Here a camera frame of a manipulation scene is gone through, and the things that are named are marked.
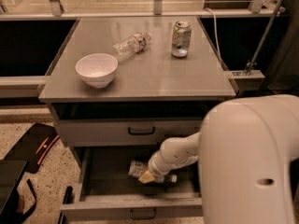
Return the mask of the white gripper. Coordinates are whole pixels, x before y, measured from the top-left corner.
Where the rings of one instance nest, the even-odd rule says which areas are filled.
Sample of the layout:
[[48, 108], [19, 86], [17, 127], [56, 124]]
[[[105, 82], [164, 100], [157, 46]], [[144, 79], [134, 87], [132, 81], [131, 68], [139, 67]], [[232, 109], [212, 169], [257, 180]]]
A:
[[155, 176], [164, 176], [168, 173], [165, 162], [159, 152], [155, 152], [149, 159], [149, 171], [146, 171], [138, 180], [147, 184], [155, 180]]

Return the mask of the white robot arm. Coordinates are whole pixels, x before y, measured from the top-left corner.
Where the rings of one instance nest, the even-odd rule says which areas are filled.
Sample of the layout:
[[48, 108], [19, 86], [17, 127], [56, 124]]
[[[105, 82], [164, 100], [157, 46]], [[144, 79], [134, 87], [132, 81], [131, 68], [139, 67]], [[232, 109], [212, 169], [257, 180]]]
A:
[[296, 224], [290, 180], [299, 158], [299, 97], [240, 98], [212, 108], [200, 131], [168, 138], [140, 177], [199, 165], [205, 224]]

